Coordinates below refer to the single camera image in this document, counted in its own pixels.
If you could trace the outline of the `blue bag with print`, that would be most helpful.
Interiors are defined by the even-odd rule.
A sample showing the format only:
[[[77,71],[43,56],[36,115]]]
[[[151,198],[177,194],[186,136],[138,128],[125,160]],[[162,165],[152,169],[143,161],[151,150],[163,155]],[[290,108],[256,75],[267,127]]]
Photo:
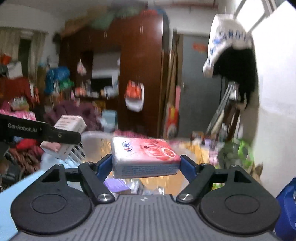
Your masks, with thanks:
[[[282,240],[295,240],[295,178],[285,186],[276,199],[281,212],[275,233]]]

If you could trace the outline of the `red white hanging bag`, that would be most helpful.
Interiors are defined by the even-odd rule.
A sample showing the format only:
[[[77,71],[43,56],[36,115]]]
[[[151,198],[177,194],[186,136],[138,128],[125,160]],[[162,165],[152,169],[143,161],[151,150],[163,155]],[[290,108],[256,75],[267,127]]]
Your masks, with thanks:
[[[144,107],[144,85],[129,81],[125,90],[125,105],[127,109],[136,113]]]

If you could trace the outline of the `pink floral blanket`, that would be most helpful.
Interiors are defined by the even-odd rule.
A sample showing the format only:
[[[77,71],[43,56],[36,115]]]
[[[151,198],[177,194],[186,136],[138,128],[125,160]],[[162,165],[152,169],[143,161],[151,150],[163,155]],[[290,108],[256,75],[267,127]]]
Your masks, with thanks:
[[[4,109],[0,109],[0,114],[9,115],[17,118],[23,118],[26,120],[36,120],[35,114],[31,111],[7,111]]]

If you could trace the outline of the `green plastic bag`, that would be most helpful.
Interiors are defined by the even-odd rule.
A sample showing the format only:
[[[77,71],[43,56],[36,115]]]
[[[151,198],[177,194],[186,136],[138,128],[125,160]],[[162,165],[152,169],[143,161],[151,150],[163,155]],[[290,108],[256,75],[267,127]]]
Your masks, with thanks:
[[[217,159],[221,169],[229,169],[231,165],[237,165],[247,172],[251,170],[254,161],[250,145],[239,139],[225,143],[218,152]]]

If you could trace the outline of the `red white tissue pack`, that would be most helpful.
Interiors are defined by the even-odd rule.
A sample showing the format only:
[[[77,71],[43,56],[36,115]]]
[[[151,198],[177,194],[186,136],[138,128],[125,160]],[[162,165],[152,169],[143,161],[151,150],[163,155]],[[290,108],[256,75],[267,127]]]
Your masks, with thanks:
[[[180,168],[180,156],[162,139],[114,137],[111,150],[115,178],[168,176]]]

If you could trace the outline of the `pink white box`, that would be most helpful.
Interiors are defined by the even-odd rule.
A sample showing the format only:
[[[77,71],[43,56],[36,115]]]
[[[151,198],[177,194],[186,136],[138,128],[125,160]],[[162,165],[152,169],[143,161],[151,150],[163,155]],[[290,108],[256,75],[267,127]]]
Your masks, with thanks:
[[[81,116],[63,115],[54,125],[58,142],[43,141],[41,149],[55,158],[81,163],[85,160],[81,134],[86,129],[86,123]]]

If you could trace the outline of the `white cloth with blue letters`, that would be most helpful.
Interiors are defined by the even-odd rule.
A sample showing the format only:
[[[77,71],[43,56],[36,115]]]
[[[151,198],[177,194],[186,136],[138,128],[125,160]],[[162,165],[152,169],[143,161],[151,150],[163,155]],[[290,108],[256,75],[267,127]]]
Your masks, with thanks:
[[[251,35],[234,19],[233,15],[217,14],[211,25],[208,55],[203,66],[205,77],[213,76],[215,63],[230,47],[234,50],[251,49]]]

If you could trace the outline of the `black hanging garment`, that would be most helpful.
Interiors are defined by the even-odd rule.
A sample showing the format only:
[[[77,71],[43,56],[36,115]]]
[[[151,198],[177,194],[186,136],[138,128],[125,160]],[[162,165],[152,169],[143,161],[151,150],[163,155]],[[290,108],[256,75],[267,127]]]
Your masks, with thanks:
[[[256,61],[253,50],[227,48],[214,64],[213,75],[220,75],[230,82],[236,82],[240,102],[248,105],[256,82]]]

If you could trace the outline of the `clear plastic basket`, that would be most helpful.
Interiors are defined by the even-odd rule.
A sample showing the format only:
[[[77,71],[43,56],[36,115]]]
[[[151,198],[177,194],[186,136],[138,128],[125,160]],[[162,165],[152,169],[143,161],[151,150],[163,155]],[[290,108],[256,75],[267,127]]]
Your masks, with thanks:
[[[48,170],[56,164],[65,168],[76,168],[84,162],[98,162],[111,154],[112,133],[89,131],[81,135],[81,142],[69,144],[42,142],[40,147],[45,152],[41,158],[41,169]]]

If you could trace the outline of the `dark red wooden wardrobe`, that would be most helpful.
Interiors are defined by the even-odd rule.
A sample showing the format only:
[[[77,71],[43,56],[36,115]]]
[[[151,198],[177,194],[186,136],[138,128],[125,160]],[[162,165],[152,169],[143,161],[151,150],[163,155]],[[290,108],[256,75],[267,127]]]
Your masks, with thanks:
[[[149,137],[160,137],[167,87],[169,22],[148,13],[115,19],[107,30],[84,27],[63,37],[59,64],[70,70],[76,86],[91,76],[94,54],[120,52],[118,127]],[[135,113],[125,105],[129,81],[144,85],[144,107]]]

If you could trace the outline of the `grey door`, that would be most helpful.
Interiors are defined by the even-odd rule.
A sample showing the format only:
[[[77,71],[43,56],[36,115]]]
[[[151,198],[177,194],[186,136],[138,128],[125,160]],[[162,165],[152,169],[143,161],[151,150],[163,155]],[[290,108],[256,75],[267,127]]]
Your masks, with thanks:
[[[180,138],[190,137],[193,131],[205,132],[220,103],[221,79],[203,75],[208,42],[205,36],[183,36]]]

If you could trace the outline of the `blue plastic bags pile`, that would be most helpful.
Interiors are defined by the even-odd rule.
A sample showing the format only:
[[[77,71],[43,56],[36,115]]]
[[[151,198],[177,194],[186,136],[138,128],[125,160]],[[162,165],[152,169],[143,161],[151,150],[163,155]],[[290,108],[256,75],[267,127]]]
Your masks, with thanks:
[[[58,90],[63,91],[73,86],[74,82],[70,80],[70,70],[67,67],[50,68],[47,71],[44,89],[46,95],[52,94],[56,87],[58,87]]]

